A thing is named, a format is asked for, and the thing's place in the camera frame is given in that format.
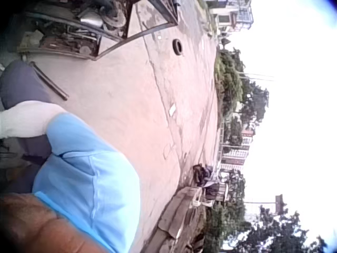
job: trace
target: white cloth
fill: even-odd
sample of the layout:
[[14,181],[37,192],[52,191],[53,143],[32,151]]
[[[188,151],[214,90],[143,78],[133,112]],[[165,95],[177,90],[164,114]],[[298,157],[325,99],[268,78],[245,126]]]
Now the white cloth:
[[44,135],[51,120],[66,111],[57,104],[25,101],[0,112],[0,139]]

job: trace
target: white sky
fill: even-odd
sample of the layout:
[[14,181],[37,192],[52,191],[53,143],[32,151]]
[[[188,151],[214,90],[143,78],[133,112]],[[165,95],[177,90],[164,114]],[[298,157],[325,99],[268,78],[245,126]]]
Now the white sky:
[[245,72],[277,82],[257,82],[270,106],[243,170],[245,199],[282,193],[311,236],[337,247],[336,13],[323,0],[253,0],[252,11],[252,28],[228,46],[241,50]]

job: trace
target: pavement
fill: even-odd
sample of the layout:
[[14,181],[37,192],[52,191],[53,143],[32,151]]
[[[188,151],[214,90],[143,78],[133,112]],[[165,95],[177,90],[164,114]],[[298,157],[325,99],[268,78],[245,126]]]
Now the pavement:
[[[142,0],[132,11],[129,33],[162,20]],[[205,13],[197,1],[182,1],[179,20],[179,26],[132,41],[97,62],[29,56],[70,95],[64,102],[51,92],[53,101],[82,118],[136,169],[142,210],[130,252],[140,252],[191,166],[213,163],[217,146],[216,43],[207,35]],[[175,38],[182,42],[181,56],[173,52]],[[110,43],[103,40],[102,49]],[[2,53],[1,63],[7,65],[12,58]]]

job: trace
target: road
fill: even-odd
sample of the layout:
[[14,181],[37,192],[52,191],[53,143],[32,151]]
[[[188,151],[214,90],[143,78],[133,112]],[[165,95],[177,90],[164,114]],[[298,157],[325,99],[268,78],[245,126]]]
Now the road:
[[[212,163],[214,157],[216,45],[206,34],[197,1],[182,1],[179,19],[179,26],[132,41],[98,62],[29,57],[70,95],[64,102],[51,93],[53,101],[87,122],[136,169],[142,210],[131,252],[140,252],[191,166]],[[129,33],[161,20],[142,0],[132,11]],[[183,44],[181,56],[173,52],[174,38]],[[109,43],[103,40],[102,49]],[[2,54],[5,65],[10,59],[12,55]],[[173,104],[176,111],[170,117]]]

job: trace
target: tire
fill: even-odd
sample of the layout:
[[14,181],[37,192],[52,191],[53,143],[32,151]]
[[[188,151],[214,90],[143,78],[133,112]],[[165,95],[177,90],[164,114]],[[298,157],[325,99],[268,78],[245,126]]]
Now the tire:
[[173,40],[172,42],[173,51],[176,55],[182,55],[183,53],[183,45],[181,44],[181,41],[177,38]]

